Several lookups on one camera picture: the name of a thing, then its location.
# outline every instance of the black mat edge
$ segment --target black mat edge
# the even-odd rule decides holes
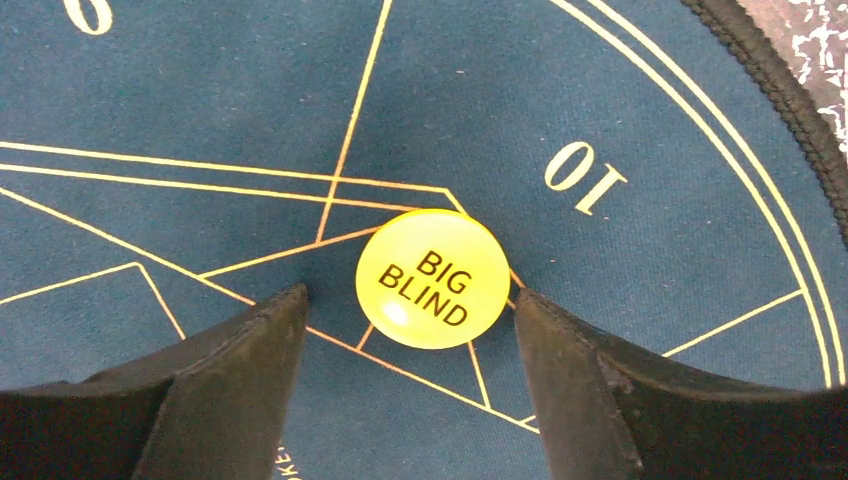
[[[848,250],[848,165],[830,125],[765,33],[735,0],[680,0],[698,15],[771,100],[816,172]]]

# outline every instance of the digit 1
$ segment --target digit 1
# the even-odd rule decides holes
[[[577,167],[573,172],[569,173],[568,176],[565,177],[559,183],[553,183],[554,175],[565,165],[565,162],[568,161],[575,153],[579,150],[586,150],[586,155],[583,157],[583,160],[577,164]],[[592,168],[592,163],[595,161],[595,150],[586,142],[573,142],[569,143],[565,147],[562,148],[554,158],[548,163],[548,167],[545,169],[545,184],[551,190],[561,192],[564,190],[568,190],[577,184],[583,177],[589,173],[589,169]],[[627,179],[621,175],[618,170],[615,169],[610,164],[606,164],[608,169],[607,174],[599,181],[589,193],[580,200],[577,205],[575,205],[575,209],[581,213],[585,213],[586,215],[592,215],[592,211],[590,210],[592,206],[610,189],[616,182],[622,181],[627,183]]]
[[[64,0],[65,10],[68,12],[71,22],[82,32],[89,35],[103,35],[112,28],[112,8],[107,0],[91,0],[94,13],[97,15],[97,28],[91,28],[85,16],[82,14],[81,0]]]

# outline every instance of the round yellow token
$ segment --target round yellow token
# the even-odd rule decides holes
[[[356,295],[374,327],[417,348],[477,338],[500,316],[509,287],[509,264],[492,233],[450,210],[392,219],[371,237],[356,269]]]

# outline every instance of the big blind button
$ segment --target big blind button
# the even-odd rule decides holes
[[[477,338],[500,316],[509,287],[492,233],[450,210],[395,217],[374,233],[356,269],[356,295],[374,327],[417,348]]]

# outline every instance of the playing mat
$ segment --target playing mat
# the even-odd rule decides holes
[[[425,207],[645,348],[846,382],[848,173],[730,0],[11,0],[0,53],[0,388],[304,282],[277,478],[546,478],[511,308],[425,351],[358,305],[369,236]]]

